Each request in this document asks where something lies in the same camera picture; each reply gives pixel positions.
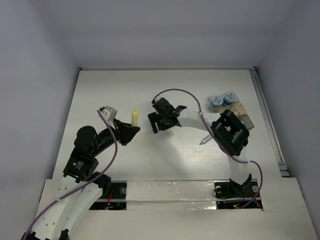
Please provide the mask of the yellow highlighter pen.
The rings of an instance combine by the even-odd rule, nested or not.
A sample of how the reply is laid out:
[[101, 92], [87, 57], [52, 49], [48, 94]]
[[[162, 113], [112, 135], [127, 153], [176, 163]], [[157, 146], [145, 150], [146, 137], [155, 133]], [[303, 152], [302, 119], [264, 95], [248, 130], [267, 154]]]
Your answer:
[[131, 125], [133, 127], [137, 127], [138, 126], [138, 110], [136, 108], [134, 108], [132, 114], [131, 114]]

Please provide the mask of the green highlighter pen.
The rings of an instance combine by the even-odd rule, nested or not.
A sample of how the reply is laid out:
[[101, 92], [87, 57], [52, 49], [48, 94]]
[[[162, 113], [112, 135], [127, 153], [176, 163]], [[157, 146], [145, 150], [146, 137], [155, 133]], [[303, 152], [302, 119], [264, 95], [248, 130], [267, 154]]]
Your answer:
[[200, 143], [199, 143], [199, 145], [201, 146], [201, 145], [205, 145], [206, 143], [208, 143], [209, 141], [211, 141], [213, 138], [212, 138], [212, 136], [209, 134], [209, 135], [207, 135], [206, 137], [204, 137], [201, 141], [200, 141]]

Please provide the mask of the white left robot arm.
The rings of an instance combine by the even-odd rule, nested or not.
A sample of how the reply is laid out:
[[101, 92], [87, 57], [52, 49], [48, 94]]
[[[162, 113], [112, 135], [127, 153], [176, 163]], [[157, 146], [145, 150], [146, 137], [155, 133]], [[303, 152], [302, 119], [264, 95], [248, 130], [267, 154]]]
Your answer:
[[35, 218], [22, 239], [69, 240], [93, 203], [112, 190], [111, 177], [96, 171], [97, 156], [111, 145], [126, 146], [139, 131], [137, 121], [117, 119], [100, 133], [92, 126], [80, 128], [55, 200]]

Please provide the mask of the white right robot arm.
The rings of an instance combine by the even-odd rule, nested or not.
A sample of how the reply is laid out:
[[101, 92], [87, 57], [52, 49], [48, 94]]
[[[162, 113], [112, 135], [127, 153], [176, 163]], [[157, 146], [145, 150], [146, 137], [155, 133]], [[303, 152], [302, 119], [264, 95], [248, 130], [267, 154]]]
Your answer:
[[248, 172], [247, 161], [240, 157], [250, 134], [234, 112], [226, 109], [222, 113], [203, 113], [183, 105], [174, 107], [164, 97], [151, 103], [155, 112], [148, 114], [148, 119], [155, 134], [172, 127], [189, 127], [207, 131], [213, 137], [227, 155], [230, 167], [229, 183], [221, 192], [225, 198], [243, 198], [252, 175]]

